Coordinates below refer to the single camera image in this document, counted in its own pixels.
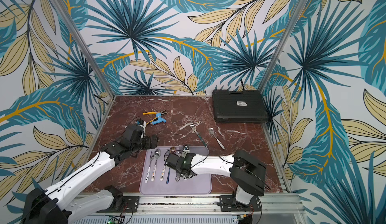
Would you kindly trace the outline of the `rainbow iridescent spoon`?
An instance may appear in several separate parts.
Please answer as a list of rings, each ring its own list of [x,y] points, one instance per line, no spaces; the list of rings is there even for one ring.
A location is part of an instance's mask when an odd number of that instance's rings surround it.
[[[170,181],[170,173],[171,173],[171,167],[173,165],[175,165],[175,162],[176,162],[176,148],[175,147],[171,147],[170,151],[169,151],[169,156],[167,158],[167,166],[169,167],[169,170],[168,170],[168,174],[167,174],[167,179],[166,179],[166,183],[169,184],[169,181]]]

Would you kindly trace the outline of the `white Pochacco handle fork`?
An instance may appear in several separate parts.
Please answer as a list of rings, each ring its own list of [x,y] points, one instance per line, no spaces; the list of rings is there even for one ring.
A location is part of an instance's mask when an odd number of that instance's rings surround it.
[[[152,151],[152,152],[150,153],[150,158],[149,158],[150,163],[149,163],[149,166],[148,166],[148,170],[147,170],[147,174],[146,174],[146,178],[145,178],[145,183],[147,183],[148,180],[149,180],[150,169],[151,169],[151,163],[152,163],[152,161],[153,161],[153,159],[154,159],[154,156],[155,156],[155,152]]]

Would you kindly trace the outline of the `cartoon handle spoon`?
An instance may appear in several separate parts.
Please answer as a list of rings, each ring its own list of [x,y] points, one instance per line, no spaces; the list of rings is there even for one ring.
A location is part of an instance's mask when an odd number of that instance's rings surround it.
[[[152,176],[151,176],[151,181],[155,180],[155,174],[156,174],[156,170],[157,170],[157,161],[158,161],[160,156],[161,156],[161,150],[159,148],[157,148],[155,153],[154,153],[155,164],[154,164],[154,168],[153,168],[153,172],[152,172]]]

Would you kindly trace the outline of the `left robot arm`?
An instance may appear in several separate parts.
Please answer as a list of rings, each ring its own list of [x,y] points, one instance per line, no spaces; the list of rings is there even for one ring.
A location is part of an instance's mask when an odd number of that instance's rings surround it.
[[[146,122],[128,125],[121,136],[105,144],[99,153],[62,181],[27,194],[22,224],[72,224],[99,211],[124,210],[123,194],[107,186],[97,194],[76,200],[91,183],[142,150],[155,149],[159,138],[146,136]]]

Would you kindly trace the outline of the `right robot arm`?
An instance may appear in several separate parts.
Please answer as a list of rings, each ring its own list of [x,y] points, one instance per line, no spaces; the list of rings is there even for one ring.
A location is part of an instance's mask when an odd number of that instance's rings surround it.
[[[210,156],[196,153],[170,153],[165,159],[166,166],[177,175],[190,179],[210,174],[230,177],[236,184],[235,201],[249,205],[253,197],[264,196],[266,164],[244,150],[237,150],[227,156]]]

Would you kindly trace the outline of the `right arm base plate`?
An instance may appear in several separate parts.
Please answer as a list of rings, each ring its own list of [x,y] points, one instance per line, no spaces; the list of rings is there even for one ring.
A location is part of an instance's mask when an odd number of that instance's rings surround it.
[[[253,196],[249,204],[242,204],[236,201],[233,195],[221,195],[217,206],[222,212],[260,212],[261,202],[258,197]]]

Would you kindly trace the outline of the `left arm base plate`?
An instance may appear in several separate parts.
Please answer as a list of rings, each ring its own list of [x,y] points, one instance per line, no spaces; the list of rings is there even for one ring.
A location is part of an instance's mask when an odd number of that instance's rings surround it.
[[[103,205],[110,203],[109,207],[103,208],[98,213],[136,213],[138,210],[140,196],[124,195],[122,191],[110,185],[98,192],[99,199],[108,197]]]

